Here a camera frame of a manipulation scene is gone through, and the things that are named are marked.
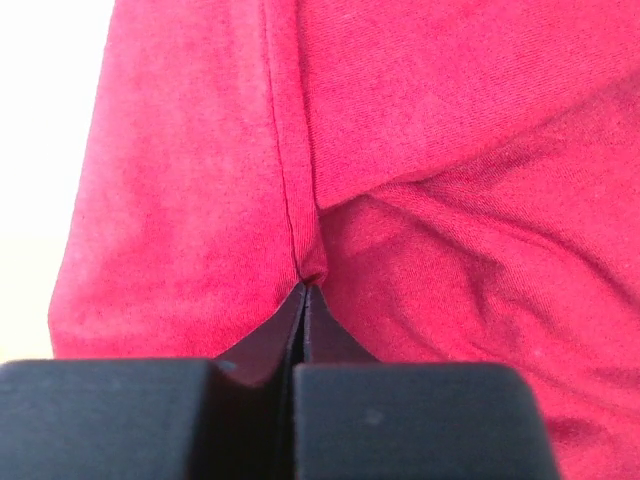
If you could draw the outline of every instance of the red fabric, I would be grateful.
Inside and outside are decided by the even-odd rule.
[[[640,3],[120,0],[58,357],[214,356],[300,279],[386,361],[533,386],[640,478]]]

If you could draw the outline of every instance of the red shirt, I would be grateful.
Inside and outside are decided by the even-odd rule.
[[[533,386],[640,475],[640,3],[116,2],[58,357],[215,356],[299,280],[385,361]]]

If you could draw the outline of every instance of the white background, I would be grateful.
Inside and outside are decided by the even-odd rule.
[[[51,355],[47,309],[113,1],[0,1],[0,362]]]

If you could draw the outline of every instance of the wrinkled fabric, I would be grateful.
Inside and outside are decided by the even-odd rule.
[[[640,478],[639,46],[631,0],[116,1],[55,355],[215,356],[304,280]]]

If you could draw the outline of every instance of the red cloth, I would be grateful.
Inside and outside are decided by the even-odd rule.
[[[640,3],[120,0],[58,357],[214,356],[300,279],[386,361],[526,377],[640,478]]]

